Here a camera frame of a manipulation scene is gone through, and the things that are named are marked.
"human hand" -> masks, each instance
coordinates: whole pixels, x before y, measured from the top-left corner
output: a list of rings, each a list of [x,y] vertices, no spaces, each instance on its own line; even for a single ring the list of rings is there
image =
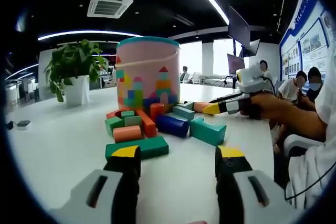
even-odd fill
[[[264,119],[276,120],[286,106],[291,106],[290,103],[267,93],[257,94],[250,99],[251,104],[260,107],[260,117]],[[241,111],[240,113],[242,115],[249,115],[246,111]]]

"person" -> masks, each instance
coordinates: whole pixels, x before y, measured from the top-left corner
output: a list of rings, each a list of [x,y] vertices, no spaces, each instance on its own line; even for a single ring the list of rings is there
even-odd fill
[[[270,73],[270,71],[268,70],[268,64],[267,61],[265,60],[261,60],[259,63],[259,67],[260,70],[264,73],[264,77],[266,77],[268,79],[267,81],[267,86],[266,86],[266,90],[273,92],[273,87],[271,82],[273,82],[273,78],[272,75]]]
[[[185,74],[188,73],[187,71],[188,71],[188,67],[183,66],[183,73],[180,76],[180,81],[183,81]]]
[[[297,90],[301,89],[307,81],[307,75],[300,70],[296,74],[295,79],[286,80],[279,88],[279,98],[281,100],[295,101],[297,100]]]
[[[315,99],[322,88],[322,75],[318,68],[312,67],[308,72],[309,90],[306,95],[298,92],[298,101],[302,108],[310,111],[315,110]]]
[[[315,99],[316,111],[302,110],[277,97],[262,93],[251,97],[251,103],[260,107],[264,119],[276,120],[290,127],[296,134],[323,142],[320,146],[308,148],[304,155],[291,157],[275,155],[275,182],[284,189],[285,197],[297,208],[307,208],[322,193],[328,184],[336,163],[336,44],[328,52],[326,79]]]

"face mask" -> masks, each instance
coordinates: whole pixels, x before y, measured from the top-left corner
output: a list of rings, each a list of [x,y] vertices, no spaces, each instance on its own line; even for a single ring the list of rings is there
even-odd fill
[[[321,84],[320,83],[310,83],[309,87],[311,90],[317,91],[321,87]]]

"monitor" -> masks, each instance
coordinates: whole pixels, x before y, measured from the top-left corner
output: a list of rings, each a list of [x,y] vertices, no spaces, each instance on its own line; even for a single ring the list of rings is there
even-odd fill
[[[245,48],[249,49],[251,34],[250,27],[232,6],[229,7],[229,20],[228,35],[241,43]]]
[[[259,44],[260,44],[260,39],[251,41],[249,49],[246,49],[245,47],[242,47],[242,50],[240,51],[240,55],[239,56],[241,56],[241,57],[249,57],[249,56],[255,56],[255,55],[257,55]]]
[[[243,58],[227,54],[227,62],[229,65],[229,74],[236,74],[238,69],[245,68]]]

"white shirt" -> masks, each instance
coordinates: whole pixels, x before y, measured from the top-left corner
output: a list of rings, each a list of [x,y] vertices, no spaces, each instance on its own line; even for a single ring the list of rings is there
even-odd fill
[[[272,77],[270,71],[266,70],[266,72],[264,73],[264,76],[267,77],[268,79],[270,79],[273,82],[273,77]],[[272,84],[269,80],[267,80],[267,82],[266,82],[266,89],[270,90],[270,91],[273,91]]]
[[[317,114],[328,125],[326,141],[318,147],[310,147],[305,155],[290,159],[288,167],[290,182],[286,188],[287,197],[305,190],[336,162],[336,44],[329,49],[329,59],[326,80],[315,100]],[[306,193],[296,197],[292,204],[297,208],[312,206],[326,187],[335,168],[336,166]]]
[[[286,80],[279,88],[279,92],[282,94],[282,97],[289,101],[294,101],[298,98],[296,92],[298,87],[294,84],[294,80]]]

